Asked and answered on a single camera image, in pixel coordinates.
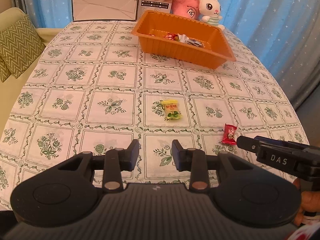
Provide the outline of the person's right hand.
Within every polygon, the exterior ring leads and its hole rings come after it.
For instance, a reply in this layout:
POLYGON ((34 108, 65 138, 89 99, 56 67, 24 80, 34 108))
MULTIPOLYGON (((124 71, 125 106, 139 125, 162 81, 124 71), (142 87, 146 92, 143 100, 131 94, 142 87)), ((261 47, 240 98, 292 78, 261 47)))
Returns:
POLYGON ((306 213, 319 213, 320 192, 319 191, 303 191, 301 193, 302 201, 299 211, 295 217, 294 224, 301 226, 302 224, 311 224, 319 222, 319 215, 311 217, 306 213))

